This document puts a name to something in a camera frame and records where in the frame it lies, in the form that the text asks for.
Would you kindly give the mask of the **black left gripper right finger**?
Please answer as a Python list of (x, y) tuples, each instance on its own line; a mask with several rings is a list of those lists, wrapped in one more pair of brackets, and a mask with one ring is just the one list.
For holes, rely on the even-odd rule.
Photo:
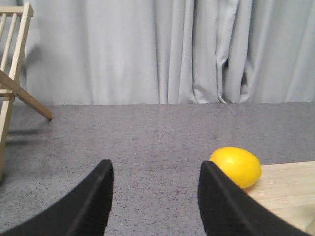
[(208, 236), (304, 236), (238, 187), (215, 163), (203, 161), (198, 207)]

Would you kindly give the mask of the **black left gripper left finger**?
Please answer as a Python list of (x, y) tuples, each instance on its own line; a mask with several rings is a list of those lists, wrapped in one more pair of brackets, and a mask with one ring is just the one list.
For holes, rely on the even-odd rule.
[(114, 168), (101, 160), (74, 189), (4, 236), (102, 236), (113, 201)]

